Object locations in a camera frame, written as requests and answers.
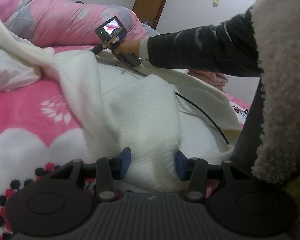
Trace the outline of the black sleeved right forearm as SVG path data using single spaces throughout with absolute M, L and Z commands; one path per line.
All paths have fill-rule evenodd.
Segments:
M 139 57 L 165 69 L 191 69 L 239 77 L 259 77 L 251 12 L 220 25 L 185 29 L 140 41 Z

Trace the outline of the person's right hand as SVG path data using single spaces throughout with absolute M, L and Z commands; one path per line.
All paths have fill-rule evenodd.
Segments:
M 123 41 L 118 47 L 116 47 L 113 50 L 113 54 L 115 56 L 118 56 L 119 54 L 126 53 L 126 54 L 134 54 L 135 56 L 139 57 L 139 45 L 140 45 L 140 40 Z

